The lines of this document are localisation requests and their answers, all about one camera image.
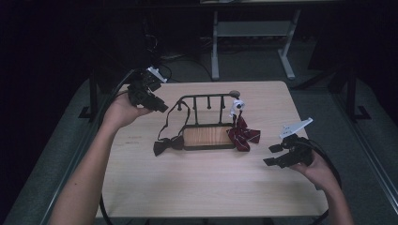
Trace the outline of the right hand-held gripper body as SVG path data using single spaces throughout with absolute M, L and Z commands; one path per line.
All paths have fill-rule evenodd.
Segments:
M 306 165 L 310 165 L 312 163 L 312 146 L 309 144 L 308 140 L 297 135 L 300 130 L 312 122 L 313 119 L 309 117 L 306 120 L 283 126 L 280 133 L 280 138 L 283 140 L 281 147 L 282 149 L 288 149 L 289 152 L 282 155 L 281 168 L 290 167 L 300 162 L 303 162 Z

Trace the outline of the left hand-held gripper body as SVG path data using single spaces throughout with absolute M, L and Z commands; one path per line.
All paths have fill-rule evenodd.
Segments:
M 141 105 L 144 108 L 152 110 L 152 100 L 159 98 L 149 89 L 149 84 L 159 81 L 161 84 L 167 80 L 163 78 L 157 68 L 148 67 L 145 69 L 133 69 L 129 72 L 128 97 L 133 106 Z

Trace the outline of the dark red striped bow tie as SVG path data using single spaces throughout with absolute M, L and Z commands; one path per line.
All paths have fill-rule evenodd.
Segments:
M 250 143 L 259 143 L 261 131 L 248 128 L 245 119 L 242 116 L 245 103 L 240 99 L 235 99 L 230 109 L 230 117 L 233 119 L 233 125 L 226 133 L 232 144 L 240 152 L 249 152 Z

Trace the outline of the black bow tie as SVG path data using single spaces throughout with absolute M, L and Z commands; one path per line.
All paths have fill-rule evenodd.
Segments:
M 187 108 L 187 116 L 184 122 L 184 125 L 180 129 L 180 131 L 177 133 L 177 135 L 173 138 L 162 138 L 161 133 L 169 127 L 169 116 L 170 113 L 174 109 L 178 109 L 179 111 L 182 110 L 182 106 L 185 106 Z M 172 109 L 167 113 L 166 119 L 165 119 L 165 124 L 161 128 L 159 134 L 158 134 L 158 139 L 154 142 L 153 144 L 153 152 L 154 155 L 157 157 L 161 155 L 166 149 L 172 148 L 175 150 L 182 150 L 184 147 L 184 138 L 183 138 L 183 129 L 187 125 L 188 120 L 190 119 L 191 116 L 191 108 L 188 106 L 188 104 L 184 100 L 179 100 L 173 107 Z

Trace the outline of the black hook rack wooden tray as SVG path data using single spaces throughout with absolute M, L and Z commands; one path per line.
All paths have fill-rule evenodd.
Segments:
M 191 108 L 191 116 L 183 129 L 184 150 L 229 149 L 234 145 L 226 131 L 233 122 L 228 119 L 227 100 L 235 97 L 226 94 L 186 95 L 184 100 Z

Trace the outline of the person's left hand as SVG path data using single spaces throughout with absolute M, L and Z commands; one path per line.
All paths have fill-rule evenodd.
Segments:
M 119 130 L 138 117 L 151 113 L 147 108 L 137 108 L 130 103 L 127 94 L 118 95 L 104 114 L 101 128 Z

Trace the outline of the person's right hand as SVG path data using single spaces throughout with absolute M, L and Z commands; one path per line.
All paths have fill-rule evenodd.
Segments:
M 313 162 L 307 166 L 304 163 L 298 163 L 290 166 L 290 169 L 301 173 L 310 180 L 316 187 L 325 192 L 340 190 L 340 186 L 331 171 L 327 162 L 315 151 L 312 152 Z

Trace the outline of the grey power strip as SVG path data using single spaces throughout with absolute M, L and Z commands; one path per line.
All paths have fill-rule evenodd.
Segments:
M 162 55 L 160 57 L 160 60 L 164 61 L 164 62 L 166 62 L 166 61 L 174 61 L 174 60 L 177 60 L 177 59 L 179 59 L 181 57 L 184 57 L 184 56 L 185 56 L 185 54 Z

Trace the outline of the black metal stand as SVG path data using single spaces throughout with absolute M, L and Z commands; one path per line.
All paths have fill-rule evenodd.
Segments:
M 346 80 L 346 104 L 345 111 L 349 119 L 356 123 L 358 120 L 370 120 L 371 116 L 363 106 L 356 105 L 357 76 L 356 70 L 349 69 Z
M 89 122 L 92 122 L 98 113 L 98 87 L 97 78 L 95 71 L 92 71 L 89 75 L 89 105 L 84 106 L 79 114 L 80 118 L 85 118 Z

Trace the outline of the grey metal rail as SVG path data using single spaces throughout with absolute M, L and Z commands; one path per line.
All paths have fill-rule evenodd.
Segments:
M 103 115 L 103 111 L 106 110 L 108 107 L 108 98 L 109 95 L 99 95 L 99 103 L 97 108 L 98 112 L 94 116 L 94 119 L 87 124 L 84 134 L 81 136 L 77 146 L 74 147 L 74 151 L 72 153 L 71 159 L 68 162 L 68 166 L 62 173 L 61 180 L 56 185 L 54 193 L 52 194 L 51 201 L 49 202 L 46 211 L 42 219 L 40 220 L 39 225 L 48 225 L 50 216 L 52 214 L 53 208 L 56 204 L 59 194 L 61 193 L 64 185 L 68 182 L 70 176 L 72 175 L 78 164 L 80 163 L 81 159 L 85 155 L 86 150 L 88 149 L 92 140 L 97 134 L 97 130 L 99 127 L 101 117 Z
M 345 111 L 344 100 L 336 94 L 331 95 L 333 101 L 341 111 L 341 114 L 344 117 L 344 120 L 352 130 L 356 140 L 359 142 L 360 147 L 365 154 L 368 162 L 370 163 L 371 169 L 375 174 L 375 178 L 381 188 L 383 189 L 388 201 L 390 202 L 392 208 L 395 213 L 398 215 L 398 188 L 392 183 L 390 177 L 379 161 L 377 155 L 374 152 L 374 148 L 370 145 L 370 143 L 365 138 L 364 133 L 360 129 L 358 123 L 351 119 Z

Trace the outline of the grey metal desk frame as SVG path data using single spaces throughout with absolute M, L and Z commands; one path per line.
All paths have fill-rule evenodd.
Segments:
M 283 66 L 286 78 L 295 80 L 296 75 L 290 65 L 288 52 L 298 26 L 301 10 L 296 9 L 290 21 L 264 21 L 264 22 L 223 22 L 218 19 L 219 13 L 214 12 L 211 50 L 211 79 L 220 78 L 218 40 L 219 38 L 241 37 L 285 37 L 285 43 L 278 50 L 278 55 Z

